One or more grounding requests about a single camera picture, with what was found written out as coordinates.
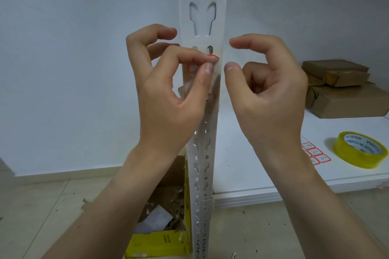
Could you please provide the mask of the person's left hand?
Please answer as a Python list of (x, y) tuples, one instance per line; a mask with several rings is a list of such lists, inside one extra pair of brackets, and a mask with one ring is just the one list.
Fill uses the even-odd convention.
[(200, 124), (205, 110), (185, 110), (173, 91), (173, 76), (180, 64), (206, 63), (206, 54), (181, 46), (169, 46), (150, 60), (147, 46), (157, 40), (173, 40), (177, 30), (148, 25), (126, 37), (139, 102), (140, 140), (147, 147), (182, 149)]

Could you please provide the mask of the person's right hand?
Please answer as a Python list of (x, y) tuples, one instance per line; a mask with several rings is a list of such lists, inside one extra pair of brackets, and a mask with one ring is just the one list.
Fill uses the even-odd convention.
[(248, 62), (242, 70), (252, 91), (250, 104), (234, 110), (254, 149), (301, 149), (308, 79), (294, 55), (276, 36), (246, 34), (230, 39), (234, 49), (264, 54), (267, 63)]

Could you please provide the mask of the red-bordered white label sticker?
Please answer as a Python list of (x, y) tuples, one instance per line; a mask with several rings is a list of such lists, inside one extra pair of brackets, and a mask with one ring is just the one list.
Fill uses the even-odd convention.
[[(212, 64), (217, 64), (220, 60), (219, 56), (215, 55), (215, 54), (206, 54), (207, 57), (209, 58), (208, 62), (209, 63), (212, 63)], [(200, 64), (195, 64), (195, 63), (191, 63), (191, 64), (188, 64), (187, 65), (187, 71), (189, 73), (195, 73), (198, 71), (198, 69), (203, 65), (203, 63), (200, 63)]]

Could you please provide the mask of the person's left forearm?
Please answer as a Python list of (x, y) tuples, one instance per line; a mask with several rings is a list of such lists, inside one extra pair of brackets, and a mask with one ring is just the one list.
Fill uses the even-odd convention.
[(122, 259), (146, 202), (180, 150), (138, 144), (41, 259)]

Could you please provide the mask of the person's right forearm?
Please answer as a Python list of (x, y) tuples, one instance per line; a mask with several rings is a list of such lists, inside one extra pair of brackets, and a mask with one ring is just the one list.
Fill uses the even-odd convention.
[(306, 259), (389, 259), (301, 145), (252, 147), (279, 192)]

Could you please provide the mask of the white shelf board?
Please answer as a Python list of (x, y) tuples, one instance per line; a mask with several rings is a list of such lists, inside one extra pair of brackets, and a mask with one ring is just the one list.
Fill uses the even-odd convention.
[[(377, 168), (362, 169), (344, 162), (333, 153), (333, 141), (345, 131), (367, 135), (389, 151), (389, 119), (386, 117), (319, 119), (306, 110), (301, 140), (313, 144), (330, 159), (314, 165), (330, 188), (335, 193), (342, 193), (389, 183), (389, 155)], [(281, 200), (243, 135), (230, 103), (222, 105), (218, 115), (213, 191), (215, 207)]]

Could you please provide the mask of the flat brown cardboard box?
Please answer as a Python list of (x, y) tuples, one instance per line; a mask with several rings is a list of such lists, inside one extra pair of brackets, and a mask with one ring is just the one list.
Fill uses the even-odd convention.
[(367, 73), (369, 68), (348, 60), (304, 61), (302, 69), (317, 79), (321, 79), (326, 70), (356, 70)]

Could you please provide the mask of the sheet of red-bordered labels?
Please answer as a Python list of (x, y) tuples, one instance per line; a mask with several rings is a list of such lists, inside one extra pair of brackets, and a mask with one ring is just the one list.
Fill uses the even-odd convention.
[(329, 158), (321, 149), (315, 146), (303, 135), (300, 136), (302, 150), (308, 155), (314, 166), (331, 162)]

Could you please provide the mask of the small brown cardboard box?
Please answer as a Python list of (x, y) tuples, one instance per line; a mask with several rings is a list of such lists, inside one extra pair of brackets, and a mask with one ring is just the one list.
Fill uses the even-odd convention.
[(360, 86), (367, 82), (370, 74), (360, 70), (325, 70), (321, 80), (334, 88)]

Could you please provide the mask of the large brown cardboard box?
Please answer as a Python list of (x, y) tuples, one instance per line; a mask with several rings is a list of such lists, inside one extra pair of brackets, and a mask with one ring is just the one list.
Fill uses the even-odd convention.
[(310, 86), (305, 107), (321, 119), (381, 117), (389, 111), (389, 92), (376, 84)]

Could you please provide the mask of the yellow adhesive tape roll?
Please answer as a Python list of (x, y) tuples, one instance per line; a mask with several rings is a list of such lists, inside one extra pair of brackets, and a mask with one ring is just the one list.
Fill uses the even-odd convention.
[(343, 161), (363, 169), (376, 168), (388, 156), (377, 140), (357, 132), (345, 131), (333, 143), (334, 153)]

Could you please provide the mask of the white paper scrap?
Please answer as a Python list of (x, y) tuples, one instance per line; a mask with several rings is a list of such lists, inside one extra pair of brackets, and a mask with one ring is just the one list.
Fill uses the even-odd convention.
[(144, 221), (139, 222), (135, 234), (150, 234), (163, 231), (173, 219), (173, 216), (162, 206), (158, 205), (151, 211)]

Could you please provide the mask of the yellow cardboard waste box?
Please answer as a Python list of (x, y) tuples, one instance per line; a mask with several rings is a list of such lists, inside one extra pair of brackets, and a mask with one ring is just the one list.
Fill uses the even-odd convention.
[(160, 232), (133, 234), (124, 258), (183, 256), (192, 252), (191, 204), (187, 161), (183, 155), (174, 160), (141, 212), (139, 222), (158, 205), (173, 219)]

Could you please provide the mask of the white slotted metal shelf post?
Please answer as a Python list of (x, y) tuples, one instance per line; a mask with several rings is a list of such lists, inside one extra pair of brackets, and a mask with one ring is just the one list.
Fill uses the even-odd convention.
[(186, 145), (186, 230), (193, 259), (207, 259), (222, 71), (226, 0), (177, 0), (180, 44), (219, 57), (205, 113)]

